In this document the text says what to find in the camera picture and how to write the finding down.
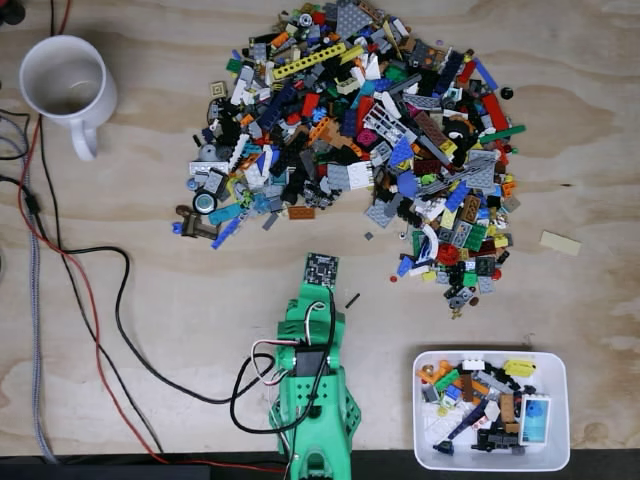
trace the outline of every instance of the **white plastic bin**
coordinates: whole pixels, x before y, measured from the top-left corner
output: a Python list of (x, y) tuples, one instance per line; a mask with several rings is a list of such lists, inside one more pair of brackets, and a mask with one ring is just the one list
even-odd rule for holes
[[(527, 446), (526, 453), (518, 456), (510, 450), (494, 450), (491, 453), (472, 450), (476, 433), (470, 428), (453, 441), (453, 456), (440, 453), (427, 441), (425, 434), (425, 402), (422, 383), (416, 371), (423, 365), (438, 367), (440, 360), (456, 366), (462, 360), (484, 360), (494, 367), (501, 367), (507, 360), (528, 360), (536, 365), (536, 371), (528, 378), (514, 377), (521, 385), (533, 385), (537, 393), (551, 397), (549, 435), (544, 446)], [(561, 470), (571, 455), (569, 440), (569, 398), (567, 372), (564, 362), (552, 353), (501, 352), (474, 350), (441, 350), (424, 352), (413, 362), (413, 449), (416, 459), (431, 470), (460, 470), (487, 472), (549, 472)]]

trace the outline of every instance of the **plywood surface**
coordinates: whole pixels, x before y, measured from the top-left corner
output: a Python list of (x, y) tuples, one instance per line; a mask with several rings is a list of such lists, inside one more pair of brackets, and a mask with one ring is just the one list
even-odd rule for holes
[[(522, 206), (497, 292), (452, 321), (442, 288), (389, 282), (400, 222), (362, 215), (366, 192), (343, 195), (311, 223), (250, 222), (217, 252), (171, 234), (189, 201), (191, 135), (204, 126), (209, 82), (227, 79), (232, 48), (270, 30), (298, 2), (114, 0), (74, 2), (67, 32), (91, 41), (119, 87), (99, 131), (100, 157), (82, 163), (66, 132), (46, 123), (47, 150), (69, 247), (112, 243), (134, 259), (122, 315), (149, 360), (199, 392), (224, 396), (251, 343), (274, 335), (295, 297), (304, 254), (341, 257), (336, 299), (347, 311), (348, 385), (363, 412), (358, 449), (411, 448), (411, 363), (445, 345), (524, 345), (567, 364), (574, 447), (640, 447), (640, 7), (629, 1), (398, 0), (390, 12), (427, 42), (474, 48), (500, 84), (505, 109), (528, 127), (511, 170)], [(0, 108), (24, 109), (17, 72), (48, 31), (48, 2), (29, 2), (0, 28)], [(3, 174), (17, 166), (0, 164)], [(51, 206), (37, 158), (34, 190)], [(578, 257), (543, 249), (543, 230), (582, 242)], [(366, 241), (363, 234), (375, 237)], [(35, 454), (30, 408), (28, 242), (15, 190), (0, 186), (0, 453)], [(269, 450), (275, 438), (237, 430), (226, 407), (172, 391), (147, 374), (118, 336), (113, 302), (122, 263), (82, 258), (96, 293), (104, 345), (167, 451)], [(44, 424), (58, 453), (139, 452), (97, 380), (94, 347), (59, 258), (42, 260)], [(115, 385), (113, 376), (109, 379)], [(267, 426), (267, 392), (240, 402)]]

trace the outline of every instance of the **red wire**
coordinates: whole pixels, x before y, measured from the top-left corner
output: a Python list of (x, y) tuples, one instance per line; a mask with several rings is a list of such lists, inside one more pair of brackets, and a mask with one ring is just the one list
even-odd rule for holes
[(58, 30), (58, 35), (62, 35), (64, 33), (64, 29), (67, 27), (67, 20), (69, 20), (70, 11), (71, 11), (71, 0), (67, 0), (67, 6), (64, 9), (64, 17), (62, 17), (62, 23), (60, 24), (60, 30)]
[[(67, 20), (69, 18), (70, 9), (71, 9), (71, 0), (67, 0), (67, 7), (65, 9), (64, 18), (62, 20), (62, 24), (60, 25), (60, 30), (58, 31), (58, 35), (61, 35), (62, 33), (64, 33), (64, 30), (65, 30), (65, 27), (66, 27), (66, 24), (67, 24)], [(98, 368), (98, 375), (100, 376), (100, 381), (102, 382), (102, 384), (104, 385), (105, 389), (109, 393), (109, 396), (111, 397), (111, 400), (113, 401), (113, 404), (116, 407), (116, 410), (118, 411), (118, 414), (120, 415), (120, 417), (122, 417), (122, 420), (124, 420), (124, 422), (127, 424), (127, 426), (129, 427), (129, 430), (131, 430), (131, 432), (138, 439), (138, 441), (140, 442), (140, 445), (142, 445), (142, 447), (147, 451), (147, 453), (149, 455), (151, 455), (151, 457), (154, 460), (156, 460), (157, 462), (163, 463), (163, 464), (169, 464), (170, 462), (168, 460), (165, 460), (164, 458), (160, 457), (159, 455), (157, 455), (151, 449), (149, 444), (145, 441), (144, 437), (140, 434), (140, 432), (136, 429), (136, 427), (127, 418), (127, 415), (124, 413), (124, 411), (122, 410), (122, 407), (120, 406), (120, 402), (118, 402), (118, 399), (116, 398), (115, 394), (113, 393), (113, 390), (111, 390), (111, 387), (109, 386), (109, 383), (107, 382), (106, 376), (104, 374), (104, 370), (102, 368), (102, 363), (100, 361), (100, 322), (98, 320), (98, 311), (97, 311), (97, 308), (96, 308), (95, 298), (93, 296), (93, 290), (91, 289), (91, 283), (89, 282), (89, 278), (87, 277), (87, 274), (85, 273), (84, 269), (82, 268), (82, 265), (80, 265), (80, 263), (72, 255), (66, 253), (65, 251), (61, 250), (56, 245), (51, 243), (49, 240), (47, 240), (44, 237), (42, 237), (36, 231), (36, 229), (33, 227), (33, 225), (31, 225), (31, 223), (27, 219), (27, 216), (24, 213), (24, 208), (22, 206), (22, 199), (21, 199), (22, 187), (24, 185), (24, 180), (25, 180), (25, 177), (27, 175), (27, 172), (29, 171), (29, 166), (31, 165), (31, 160), (33, 159), (33, 152), (35, 151), (36, 143), (38, 141), (38, 133), (40, 131), (41, 121), (42, 121), (42, 115), (39, 115), (38, 116), (38, 122), (36, 124), (36, 127), (35, 127), (35, 129), (33, 131), (33, 136), (31, 138), (31, 147), (29, 148), (29, 152), (27, 154), (27, 161), (26, 161), (26, 163), (24, 165), (24, 169), (22, 170), (22, 175), (20, 176), (20, 188), (18, 188), (18, 197), (17, 197), (17, 199), (18, 199), (18, 209), (20, 210), (20, 215), (22, 215), (22, 219), (24, 220), (25, 225), (27, 226), (27, 228), (31, 231), (31, 233), (33, 233), (36, 236), (36, 238), (38, 240), (40, 240), (42, 243), (44, 243), (47, 247), (49, 247), (54, 252), (57, 252), (60, 255), (64, 256), (66, 259), (68, 259), (76, 267), (78, 272), (80, 272), (80, 275), (82, 277), (82, 281), (84, 282), (84, 285), (85, 285), (85, 287), (87, 289), (87, 293), (89, 295), (89, 303), (91, 304), (91, 313), (93, 315), (93, 320), (94, 320), (95, 336), (96, 336), (96, 341), (95, 341), (95, 346), (96, 346), (96, 350), (95, 350), (95, 353), (96, 353), (96, 365), (97, 365), (97, 368)], [(208, 461), (208, 460), (186, 460), (186, 461), (182, 461), (182, 462), (178, 462), (178, 463), (199, 463), (199, 464), (205, 464), (205, 465), (213, 465), (213, 466), (216, 466), (216, 467), (242, 468), (242, 469), (245, 469), (245, 470), (255, 470), (255, 471), (270, 472), (270, 473), (282, 473), (282, 472), (284, 472), (284, 469), (282, 469), (282, 468), (265, 468), (265, 467), (256, 467), (256, 466), (253, 466), (253, 465), (243, 465), (243, 464), (238, 464), (238, 463), (211, 462), (211, 461)]]

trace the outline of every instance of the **white mug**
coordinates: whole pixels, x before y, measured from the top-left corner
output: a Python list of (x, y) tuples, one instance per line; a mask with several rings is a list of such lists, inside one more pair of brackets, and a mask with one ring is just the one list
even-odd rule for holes
[(93, 45), (70, 35), (42, 40), (22, 61), (20, 90), (31, 108), (71, 129), (82, 160), (96, 158), (96, 128), (113, 114), (117, 93)]

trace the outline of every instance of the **pile of lego pieces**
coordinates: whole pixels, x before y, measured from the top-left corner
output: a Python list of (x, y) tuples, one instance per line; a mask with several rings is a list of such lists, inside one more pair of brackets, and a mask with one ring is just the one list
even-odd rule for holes
[(522, 360), (507, 360), (502, 368), (482, 360), (464, 360), (455, 368), (442, 360), (437, 370), (423, 366), (416, 375), (422, 381), (427, 442), (448, 455), (463, 432), (467, 439), (469, 432), (475, 434), (471, 448), (485, 452), (511, 449), (524, 455), (528, 445), (545, 445), (551, 399), (516, 381), (534, 371), (532, 362)]
[(430, 46), (399, 18), (341, 1), (283, 12), (227, 70), (230, 96), (211, 85), (209, 126), (194, 136), (193, 208), (178, 207), (175, 233), (218, 249), (248, 218), (265, 215), (265, 230), (283, 216), (313, 219), (343, 192), (370, 188), (373, 222), (408, 224), (414, 248), (398, 276), (450, 285), (454, 316), (494, 291), (518, 206), (509, 141), (524, 127), (503, 114), (472, 50)]

